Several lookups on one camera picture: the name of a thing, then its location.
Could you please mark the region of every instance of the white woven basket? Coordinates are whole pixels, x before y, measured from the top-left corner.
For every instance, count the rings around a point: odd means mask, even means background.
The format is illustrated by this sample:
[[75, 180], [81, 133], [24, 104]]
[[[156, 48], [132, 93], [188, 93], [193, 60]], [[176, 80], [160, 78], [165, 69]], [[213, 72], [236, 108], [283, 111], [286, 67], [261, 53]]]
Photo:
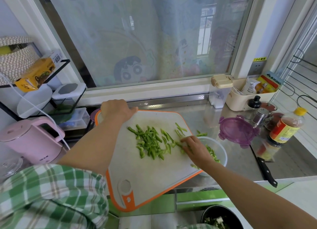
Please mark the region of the white woven basket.
[[[0, 47], [30, 42], [32, 42], [30, 37], [0, 37]], [[39, 58], [32, 45], [17, 52], [0, 55], [0, 72], [14, 83]], [[4, 78], [0, 77], [0, 85], [7, 84]]]

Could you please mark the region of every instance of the kettle lid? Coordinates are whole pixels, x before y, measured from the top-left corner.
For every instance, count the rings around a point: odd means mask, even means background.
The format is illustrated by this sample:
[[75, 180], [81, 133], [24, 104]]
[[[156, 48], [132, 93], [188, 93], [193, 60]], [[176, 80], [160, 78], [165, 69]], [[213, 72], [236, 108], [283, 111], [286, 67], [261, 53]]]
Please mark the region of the kettle lid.
[[0, 141], [9, 142], [24, 135], [31, 128], [32, 121], [28, 119], [13, 123], [0, 131]]

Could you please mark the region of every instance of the person's right hand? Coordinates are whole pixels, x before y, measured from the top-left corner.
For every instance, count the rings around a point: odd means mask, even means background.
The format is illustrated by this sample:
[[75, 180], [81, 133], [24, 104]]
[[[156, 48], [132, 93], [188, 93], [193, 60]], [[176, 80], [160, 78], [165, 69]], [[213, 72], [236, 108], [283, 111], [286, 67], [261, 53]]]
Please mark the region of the person's right hand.
[[128, 121], [138, 111], [138, 107], [129, 109], [124, 99], [102, 102], [100, 109], [104, 121], [108, 118], [115, 118], [120, 123]]
[[183, 150], [187, 153], [192, 162], [200, 169], [204, 170], [210, 163], [215, 163], [214, 158], [209, 154], [207, 148], [200, 142], [196, 136], [188, 136], [180, 140], [186, 142], [187, 146], [183, 146]]

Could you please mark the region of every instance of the white cutting board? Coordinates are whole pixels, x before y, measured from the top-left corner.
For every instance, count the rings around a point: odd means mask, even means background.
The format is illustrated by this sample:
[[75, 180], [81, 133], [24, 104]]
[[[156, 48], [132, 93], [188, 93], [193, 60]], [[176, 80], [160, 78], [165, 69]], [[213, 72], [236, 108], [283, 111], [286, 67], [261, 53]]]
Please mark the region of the white cutting board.
[[[102, 121], [100, 112], [95, 121], [97, 125]], [[179, 141], [174, 131], [175, 122], [187, 129], [185, 136], [192, 135], [182, 116], [176, 112], [138, 111], [121, 127], [106, 174], [110, 197], [119, 210], [133, 211], [201, 172], [191, 167], [192, 161], [178, 146], [171, 148], [171, 155], [164, 154], [164, 160], [159, 157], [153, 160], [147, 155], [141, 159], [136, 148], [136, 135], [127, 129], [130, 126], [137, 130], [138, 124], [145, 131], [150, 126], [161, 137], [162, 128]]]

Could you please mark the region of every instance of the knife handle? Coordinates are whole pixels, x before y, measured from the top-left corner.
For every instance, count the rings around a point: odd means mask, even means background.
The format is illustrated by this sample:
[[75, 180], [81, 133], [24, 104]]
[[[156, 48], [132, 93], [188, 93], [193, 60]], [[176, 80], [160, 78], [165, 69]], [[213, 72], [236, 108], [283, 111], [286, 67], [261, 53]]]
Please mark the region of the knife handle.
[[268, 167], [265, 164], [264, 159], [257, 157], [257, 160], [259, 162], [259, 166], [260, 169], [264, 175], [264, 178], [273, 186], [273, 187], [277, 187], [277, 182], [275, 181], [275, 179], [272, 177], [272, 174], [270, 172], [270, 170], [268, 169]]

